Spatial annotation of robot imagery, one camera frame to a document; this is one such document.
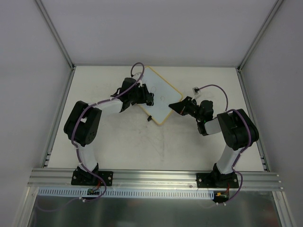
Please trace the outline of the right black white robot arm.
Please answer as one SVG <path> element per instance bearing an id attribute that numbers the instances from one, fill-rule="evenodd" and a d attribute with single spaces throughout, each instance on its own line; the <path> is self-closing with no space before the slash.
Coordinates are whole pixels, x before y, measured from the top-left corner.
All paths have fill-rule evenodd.
<path id="1" fill-rule="evenodd" d="M 213 102 L 203 100 L 199 105 L 196 100 L 186 97 L 184 100 L 169 104 L 169 107 L 185 116 L 195 118 L 198 132 L 203 136 L 222 133 L 225 148 L 213 169 L 208 174 L 197 173 L 198 188 L 239 188 L 238 174 L 234 167 L 241 154 L 259 140 L 257 127 L 243 109 L 231 110 L 214 117 Z"/>

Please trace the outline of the black whiteboard eraser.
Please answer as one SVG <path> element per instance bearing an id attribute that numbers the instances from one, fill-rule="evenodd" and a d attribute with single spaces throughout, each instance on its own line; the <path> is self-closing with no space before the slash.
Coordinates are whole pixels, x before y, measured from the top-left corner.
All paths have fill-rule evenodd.
<path id="1" fill-rule="evenodd" d="M 151 101 L 147 102 L 147 103 L 146 103 L 146 105 L 147 105 L 147 106 L 153 106 L 153 105 L 154 105 L 153 100 L 151 100 Z"/>

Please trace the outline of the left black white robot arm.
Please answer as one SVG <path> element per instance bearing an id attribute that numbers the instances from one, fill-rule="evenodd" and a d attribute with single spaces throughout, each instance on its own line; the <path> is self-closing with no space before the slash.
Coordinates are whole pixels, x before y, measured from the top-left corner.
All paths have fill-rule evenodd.
<path id="1" fill-rule="evenodd" d="M 152 106 L 154 94 L 148 90 L 146 84 L 133 78 L 125 78 L 122 86 L 107 100 L 91 105 L 83 101 L 76 102 L 63 128 L 76 148 L 79 161 L 73 171 L 72 185 L 96 187 L 112 185 L 113 173 L 99 170 L 92 143 L 103 118 L 121 113 L 136 104 Z"/>

